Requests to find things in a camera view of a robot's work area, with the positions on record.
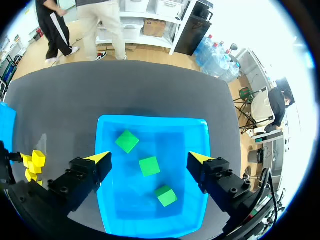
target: yellow block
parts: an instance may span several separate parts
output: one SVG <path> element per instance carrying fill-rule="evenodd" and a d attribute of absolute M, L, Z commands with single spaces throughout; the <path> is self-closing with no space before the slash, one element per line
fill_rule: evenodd
<path fill-rule="evenodd" d="M 31 182 L 31 179 L 37 181 L 37 174 L 31 173 L 29 169 L 25 170 L 25 177 L 28 180 L 28 182 Z"/>
<path fill-rule="evenodd" d="M 20 153 L 22 159 L 23 159 L 23 165 L 26 167 L 26 168 L 29 168 L 29 163 L 32 162 L 32 158 L 31 156 L 28 156 L 28 155 L 24 155 L 22 153 Z"/>
<path fill-rule="evenodd" d="M 106 151 L 106 152 L 103 152 L 103 153 L 99 153 L 97 155 L 88 156 L 85 159 L 90 159 L 92 161 L 95 161 L 95 164 L 97 164 L 104 156 L 106 156 L 109 153 L 110 153 L 109 151 Z"/>
<path fill-rule="evenodd" d="M 201 155 L 199 153 L 195 153 L 195 152 L 190 152 L 201 164 L 204 164 L 205 161 L 208 161 L 208 159 L 212 159 L 214 160 L 215 158 L 209 157 L 209 156 L 205 156 L 205 155 Z"/>
<path fill-rule="evenodd" d="M 42 174 L 41 167 L 36 166 L 33 161 L 29 162 L 29 170 L 32 174 Z"/>
<path fill-rule="evenodd" d="M 39 150 L 33 150 L 32 152 L 32 162 L 38 167 L 42 168 L 46 163 L 46 156 Z"/>

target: person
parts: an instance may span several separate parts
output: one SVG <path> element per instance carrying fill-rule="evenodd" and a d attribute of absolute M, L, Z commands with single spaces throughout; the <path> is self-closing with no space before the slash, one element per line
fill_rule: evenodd
<path fill-rule="evenodd" d="M 75 2 L 84 33 L 83 43 L 87 58 L 90 61 L 99 61 L 107 55 L 105 51 L 97 55 L 96 32 L 100 20 L 112 35 L 115 58 L 126 60 L 126 43 L 121 28 L 118 0 L 75 0 Z"/>
<path fill-rule="evenodd" d="M 39 26 L 49 41 L 46 63 L 57 61 L 58 50 L 64 56 L 76 53 L 80 48 L 70 46 L 70 32 L 63 18 L 67 11 L 58 6 L 57 0 L 35 0 L 35 6 Z"/>
<path fill-rule="evenodd" d="M 273 130 L 284 128 L 282 121 L 285 117 L 286 107 L 290 106 L 290 103 L 294 101 L 294 97 L 291 90 L 281 91 L 277 87 L 268 93 L 268 97 L 274 114 L 274 122 L 266 126 L 264 130 L 270 133 Z"/>

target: white shelf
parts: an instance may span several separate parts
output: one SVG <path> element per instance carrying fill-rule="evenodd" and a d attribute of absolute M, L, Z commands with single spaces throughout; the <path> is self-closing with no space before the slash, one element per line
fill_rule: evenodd
<path fill-rule="evenodd" d="M 96 44 L 111 44 L 112 40 L 101 40 L 99 37 L 96 38 Z M 143 44 L 143 45 L 151 45 L 151 46 L 158 46 L 167 49 L 171 49 L 173 43 L 169 40 L 166 36 L 163 37 L 155 37 L 155 36 L 145 36 L 140 33 L 140 37 L 137 40 L 125 40 L 126 44 Z"/>
<path fill-rule="evenodd" d="M 156 19 L 161 21 L 166 21 L 174 24 L 182 24 L 181 20 L 174 17 L 157 15 L 155 9 L 152 5 L 149 5 L 146 12 L 128 12 L 125 11 L 124 7 L 120 7 L 120 17 L 122 18 L 146 18 L 146 19 Z"/>

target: green cube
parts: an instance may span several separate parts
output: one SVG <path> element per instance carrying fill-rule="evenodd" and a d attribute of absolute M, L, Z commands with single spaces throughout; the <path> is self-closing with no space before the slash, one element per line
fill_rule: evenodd
<path fill-rule="evenodd" d="M 141 159 L 139 164 L 144 177 L 160 173 L 158 161 L 155 156 Z"/>
<path fill-rule="evenodd" d="M 167 185 L 155 190 L 155 195 L 164 207 L 178 200 L 175 192 Z"/>
<path fill-rule="evenodd" d="M 125 130 L 115 143 L 122 148 L 127 154 L 138 144 L 139 139 L 136 138 L 131 132 Z"/>

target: wooden floor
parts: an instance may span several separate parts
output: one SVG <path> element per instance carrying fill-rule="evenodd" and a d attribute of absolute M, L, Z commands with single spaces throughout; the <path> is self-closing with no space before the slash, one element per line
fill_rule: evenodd
<path fill-rule="evenodd" d="M 78 21 L 68 23 L 68 27 L 70 30 L 70 44 L 73 46 L 80 47 L 80 50 L 68 57 L 62 55 L 59 58 L 59 62 L 57 65 L 68 64 L 74 62 L 85 62 L 87 61 L 84 51 L 84 44 L 82 39 L 81 27 Z M 23 56 L 21 62 L 18 65 L 18 69 L 13 77 L 13 79 L 21 78 L 29 73 L 49 68 L 53 64 L 45 63 L 46 53 L 48 50 L 48 41 L 45 37 L 42 37 L 39 41 L 32 43 L 25 55 Z M 138 45 L 136 50 L 127 50 L 128 60 L 138 60 L 145 61 L 149 63 L 157 63 L 157 64 L 167 64 L 176 67 L 181 67 L 185 69 L 200 71 L 200 68 L 195 63 L 195 59 L 193 56 L 188 56 L 185 54 L 175 52 L 173 55 L 168 54 L 169 51 L 163 47 L 155 47 L 155 46 L 146 46 L 146 45 Z M 108 55 L 103 59 L 103 61 L 115 61 L 115 52 L 114 50 L 108 51 Z M 232 94 L 233 99 L 237 99 L 239 97 L 239 90 L 249 86 L 249 82 L 245 76 L 239 77 L 232 83 L 229 84 L 229 88 Z M 244 119 L 240 118 L 239 124 L 244 124 Z M 241 176 L 243 176 L 247 167 L 251 167 L 251 175 L 255 176 L 257 171 L 259 172 L 258 164 L 248 163 L 248 153 L 251 150 L 257 149 L 257 146 L 251 140 L 251 138 L 247 135 L 240 135 L 241 142 Z"/>

